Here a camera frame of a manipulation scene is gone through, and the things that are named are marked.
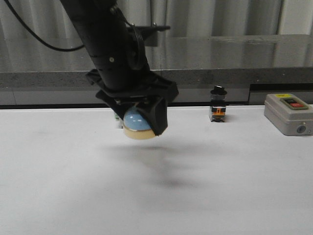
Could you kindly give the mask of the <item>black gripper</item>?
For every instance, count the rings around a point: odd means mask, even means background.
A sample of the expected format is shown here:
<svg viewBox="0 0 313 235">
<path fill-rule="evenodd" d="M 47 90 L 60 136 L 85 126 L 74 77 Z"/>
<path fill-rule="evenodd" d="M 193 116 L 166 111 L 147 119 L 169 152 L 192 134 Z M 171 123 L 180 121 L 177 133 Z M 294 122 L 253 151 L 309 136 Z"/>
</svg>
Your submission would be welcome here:
<svg viewBox="0 0 313 235">
<path fill-rule="evenodd" d="M 96 69 L 88 72 L 86 77 L 90 84 L 99 86 L 100 91 L 96 97 L 103 100 L 121 119 L 124 119 L 125 113 L 134 103 L 139 102 L 136 109 L 156 136 L 161 135 L 168 127 L 167 102 L 173 102 L 179 94 L 176 82 L 150 71 L 138 83 L 114 91 L 105 86 Z"/>
</svg>

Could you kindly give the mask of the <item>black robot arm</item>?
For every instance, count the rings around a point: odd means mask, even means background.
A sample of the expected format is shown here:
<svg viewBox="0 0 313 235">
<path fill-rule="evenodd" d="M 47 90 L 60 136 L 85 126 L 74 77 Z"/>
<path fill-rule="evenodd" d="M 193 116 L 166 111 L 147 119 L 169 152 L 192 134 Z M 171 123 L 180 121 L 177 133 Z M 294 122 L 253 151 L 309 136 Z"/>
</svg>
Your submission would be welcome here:
<svg viewBox="0 0 313 235">
<path fill-rule="evenodd" d="M 175 82 L 150 70 L 144 40 L 114 0 L 64 0 L 62 6 L 95 69 L 88 80 L 96 94 L 120 117 L 138 111 L 157 136 L 168 126 L 167 107 L 178 95 Z"/>
</svg>

